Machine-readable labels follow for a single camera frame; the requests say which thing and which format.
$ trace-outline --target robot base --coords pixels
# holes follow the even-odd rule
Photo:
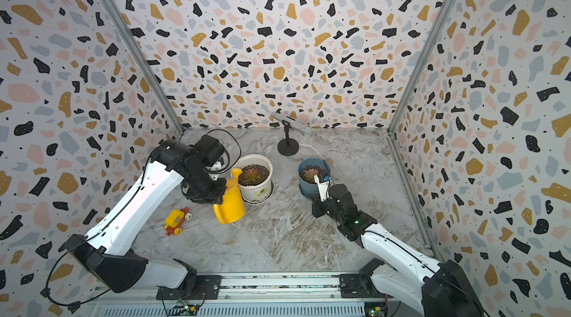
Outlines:
[[[156,299],[175,300],[191,295],[196,299],[197,297],[200,298],[205,292],[205,300],[215,300],[218,299],[221,282],[222,276],[220,275],[196,276],[196,270],[194,270],[194,276],[189,278],[189,280],[185,279],[178,288],[159,287],[159,290],[156,292]]]
[[[379,259],[372,259],[358,274],[339,275],[341,298],[384,298],[385,294],[378,292],[371,281],[373,271],[383,264]]]

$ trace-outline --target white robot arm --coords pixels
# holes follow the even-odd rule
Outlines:
[[[362,292],[389,294],[425,317],[480,317],[485,312],[458,264],[442,264],[402,242],[358,210],[346,186],[332,185],[328,175],[317,175],[315,181],[319,194],[310,197],[313,216],[330,216],[349,241],[382,259],[361,269]]]
[[[195,269],[176,259],[149,260],[135,254],[131,246],[145,221],[180,184],[188,188],[183,194],[193,202],[221,203],[226,182],[217,174],[224,169],[208,167],[220,167],[215,164],[224,154],[228,156],[225,148],[208,135],[192,146],[163,142],[150,155],[142,176],[109,214],[85,236],[72,235],[65,248],[113,292],[157,285],[168,289],[169,299],[190,295],[196,291]],[[397,239],[357,209],[345,185],[332,185],[329,176],[316,176],[315,180],[320,194],[311,197],[313,216],[332,217],[348,240],[383,260],[367,264],[370,271],[362,280],[360,276],[363,291],[390,294],[427,317],[481,316],[483,309],[457,264],[450,260],[442,264]],[[43,294],[50,298],[47,285]],[[69,309],[73,312],[79,305],[71,304]]]

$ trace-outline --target microphone stand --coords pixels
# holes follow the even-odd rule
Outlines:
[[[289,128],[291,127],[288,121],[283,120],[285,138],[278,142],[277,151],[284,156],[295,155],[299,151],[299,143],[296,140],[289,138]]]

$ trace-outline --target flower pot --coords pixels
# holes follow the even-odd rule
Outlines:
[[[324,170],[326,170],[329,174],[331,174],[331,168],[329,167],[329,164],[327,164],[327,162],[325,162],[325,160],[323,160],[321,158],[308,158],[305,161],[303,161],[299,165],[299,167],[297,168],[297,178],[299,179],[299,189],[302,191],[302,194],[306,198],[311,199],[311,196],[313,194],[319,195],[319,188],[318,188],[317,183],[308,183],[302,179],[302,176],[301,176],[302,170],[304,168],[306,168],[308,165],[317,165],[318,167],[321,167]]]
[[[234,168],[243,169],[245,166],[250,164],[260,164],[269,170],[268,178],[266,178],[259,185],[240,185],[240,192],[242,194],[242,199],[245,202],[256,204],[261,203],[268,199],[272,193],[272,173],[274,168],[272,163],[266,157],[262,155],[246,155],[243,156],[236,162]]]

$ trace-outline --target marble floor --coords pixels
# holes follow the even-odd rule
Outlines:
[[[193,144],[206,132],[187,131],[182,142]],[[261,154],[272,162],[275,182],[272,196],[261,204],[246,204],[246,215],[241,220],[221,225],[212,206],[186,200],[176,188],[137,236],[134,249],[138,254],[178,258],[199,272],[360,269],[374,256],[348,242],[329,217],[314,218],[310,201],[299,192],[297,166],[310,157],[332,161],[335,183],[347,186],[360,210],[412,247],[423,247],[387,137],[382,133],[317,131],[306,138],[293,131],[291,136],[299,142],[300,149],[289,157],[280,155],[276,148],[283,138],[282,131],[231,133],[240,143],[243,155]],[[172,209],[182,207],[190,207],[192,219],[182,226],[181,235],[166,236],[165,218]]]

